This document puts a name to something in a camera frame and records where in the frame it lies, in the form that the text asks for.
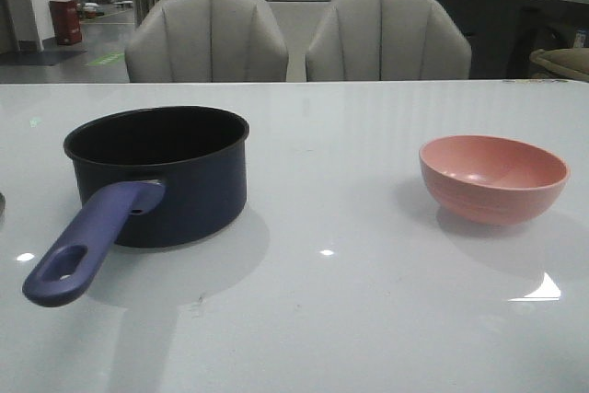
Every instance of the white table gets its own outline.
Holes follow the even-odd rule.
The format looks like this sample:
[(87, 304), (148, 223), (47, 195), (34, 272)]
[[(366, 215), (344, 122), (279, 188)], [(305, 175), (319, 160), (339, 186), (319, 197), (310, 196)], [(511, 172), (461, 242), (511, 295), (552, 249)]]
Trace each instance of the white table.
[[(86, 295), (31, 304), (79, 208), (63, 138), (173, 104), (249, 121), (242, 215), (189, 247), (114, 246)], [(572, 176), (527, 224), (462, 221), (418, 163), (453, 133), (540, 145)], [(575, 82), (0, 86), (0, 391), (586, 392), (588, 142)]]

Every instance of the chair backrest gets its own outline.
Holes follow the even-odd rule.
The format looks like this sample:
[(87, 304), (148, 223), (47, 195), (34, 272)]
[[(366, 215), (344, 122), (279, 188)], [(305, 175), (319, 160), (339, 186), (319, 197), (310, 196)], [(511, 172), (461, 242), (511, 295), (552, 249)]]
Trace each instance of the chair backrest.
[(288, 51), (265, 0), (160, 0), (125, 62), (132, 82), (281, 82)]
[(306, 52), (308, 81), (466, 79), (468, 41), (435, 0), (334, 0)]

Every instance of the saucepan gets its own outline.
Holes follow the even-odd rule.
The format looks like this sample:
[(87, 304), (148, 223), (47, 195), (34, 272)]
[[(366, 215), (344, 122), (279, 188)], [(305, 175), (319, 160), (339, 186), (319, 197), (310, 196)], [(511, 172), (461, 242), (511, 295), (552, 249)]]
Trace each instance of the saucepan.
[(248, 123), (214, 108), (131, 110), (91, 121), (64, 140), (84, 204), (23, 284), (40, 306), (90, 286), (110, 246), (163, 248), (229, 225), (247, 198)]

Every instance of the doorway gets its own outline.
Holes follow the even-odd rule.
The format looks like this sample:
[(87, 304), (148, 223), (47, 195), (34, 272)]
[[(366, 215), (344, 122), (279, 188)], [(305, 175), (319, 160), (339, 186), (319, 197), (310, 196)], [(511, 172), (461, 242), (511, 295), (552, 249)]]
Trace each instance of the doorway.
[(12, 52), (15, 49), (15, 38), (8, 1), (0, 0), (0, 54)]

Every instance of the saucepan handle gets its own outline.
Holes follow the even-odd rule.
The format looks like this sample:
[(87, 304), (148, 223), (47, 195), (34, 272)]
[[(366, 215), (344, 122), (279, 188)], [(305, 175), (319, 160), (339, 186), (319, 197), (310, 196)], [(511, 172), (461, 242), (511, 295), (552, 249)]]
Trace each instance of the saucepan handle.
[(92, 283), (129, 215), (151, 211), (164, 192), (159, 181), (121, 181), (98, 190), (32, 270), (23, 294), (46, 307), (77, 299)]

